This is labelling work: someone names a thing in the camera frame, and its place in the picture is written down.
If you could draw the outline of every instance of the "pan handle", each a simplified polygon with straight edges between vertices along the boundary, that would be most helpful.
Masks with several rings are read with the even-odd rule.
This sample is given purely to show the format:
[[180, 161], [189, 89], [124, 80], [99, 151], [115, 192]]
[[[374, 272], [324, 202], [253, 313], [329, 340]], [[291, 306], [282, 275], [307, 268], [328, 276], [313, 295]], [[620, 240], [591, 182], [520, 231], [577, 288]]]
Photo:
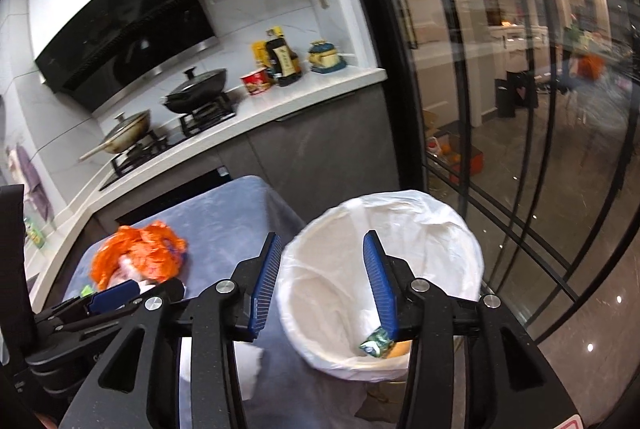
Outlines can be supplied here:
[[104, 148], [106, 148], [109, 145], [109, 142], [102, 142], [99, 146], [96, 146], [95, 148], [93, 148], [91, 151], [88, 151], [86, 153], [84, 153], [79, 159], [79, 162], [84, 162], [84, 160], [86, 160], [87, 158], [89, 158], [90, 156], [93, 156], [94, 154], [96, 154], [98, 151], [102, 151]]

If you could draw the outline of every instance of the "black bag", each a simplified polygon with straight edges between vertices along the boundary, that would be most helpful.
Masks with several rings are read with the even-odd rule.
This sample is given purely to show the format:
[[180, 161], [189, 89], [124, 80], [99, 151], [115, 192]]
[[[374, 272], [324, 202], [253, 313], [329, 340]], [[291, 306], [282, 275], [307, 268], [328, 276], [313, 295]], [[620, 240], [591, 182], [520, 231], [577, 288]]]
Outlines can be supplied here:
[[504, 79], [495, 80], [495, 105], [498, 108], [497, 115], [503, 119], [512, 119], [516, 116], [516, 88], [513, 81]]
[[536, 83], [533, 79], [533, 73], [525, 72], [507, 72], [507, 83], [513, 84], [515, 88], [515, 105], [528, 108], [530, 99], [534, 108], [538, 107], [538, 93], [536, 91]]

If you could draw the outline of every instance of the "pan lid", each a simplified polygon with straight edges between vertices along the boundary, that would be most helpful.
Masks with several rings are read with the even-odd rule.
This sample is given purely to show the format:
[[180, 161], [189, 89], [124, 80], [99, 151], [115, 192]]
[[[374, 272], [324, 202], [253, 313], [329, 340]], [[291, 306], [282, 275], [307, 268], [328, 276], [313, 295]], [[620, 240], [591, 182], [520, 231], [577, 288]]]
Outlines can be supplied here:
[[177, 86], [177, 88], [174, 88], [174, 90], [170, 94], [168, 94], [167, 97], [186, 92], [193, 86], [198, 85], [201, 82], [204, 82], [213, 77], [220, 76], [221, 74], [224, 74], [224, 77], [226, 79], [226, 68], [217, 68], [215, 70], [204, 72], [196, 76], [193, 75], [193, 68], [186, 70], [184, 73], [187, 75], [187, 77], [189, 77], [189, 79], [183, 82], [180, 86]]
[[115, 126], [109, 133], [107, 133], [104, 136], [103, 142], [108, 142], [112, 140], [113, 138], [117, 137], [120, 133], [122, 133], [124, 130], [131, 127], [133, 124], [136, 124], [138, 122], [141, 122], [142, 120], [145, 120], [145, 118], [148, 117], [149, 115], [150, 115], [149, 110], [145, 110], [144, 112], [133, 114], [132, 116], [127, 118], [124, 117], [124, 114], [117, 115], [115, 119], [118, 121], [118, 125]]

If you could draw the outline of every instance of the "white trash can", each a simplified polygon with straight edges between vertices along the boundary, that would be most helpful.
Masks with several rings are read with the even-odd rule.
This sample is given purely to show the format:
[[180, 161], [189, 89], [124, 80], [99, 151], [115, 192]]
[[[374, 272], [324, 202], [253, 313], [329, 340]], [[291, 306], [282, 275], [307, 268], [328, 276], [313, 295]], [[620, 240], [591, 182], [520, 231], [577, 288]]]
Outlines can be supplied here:
[[448, 205], [419, 191], [348, 200], [316, 218], [285, 248], [276, 300], [291, 344], [314, 368], [346, 380], [405, 374], [409, 355], [377, 359], [358, 348], [380, 326], [362, 258], [375, 229], [385, 252], [447, 294], [477, 300], [484, 263], [476, 237]]

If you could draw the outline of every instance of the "green bottle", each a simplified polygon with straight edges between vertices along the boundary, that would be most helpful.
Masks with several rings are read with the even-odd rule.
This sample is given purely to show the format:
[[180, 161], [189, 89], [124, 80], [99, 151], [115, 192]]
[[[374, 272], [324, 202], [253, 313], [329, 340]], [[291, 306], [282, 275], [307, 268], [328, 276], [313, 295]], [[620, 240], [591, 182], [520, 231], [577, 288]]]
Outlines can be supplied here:
[[31, 221], [31, 218], [25, 216], [22, 219], [24, 221], [24, 228], [27, 230], [29, 239], [36, 247], [41, 249], [44, 246], [44, 234], [42, 234], [42, 232], [40, 232], [40, 229], [36, 227], [33, 221]]

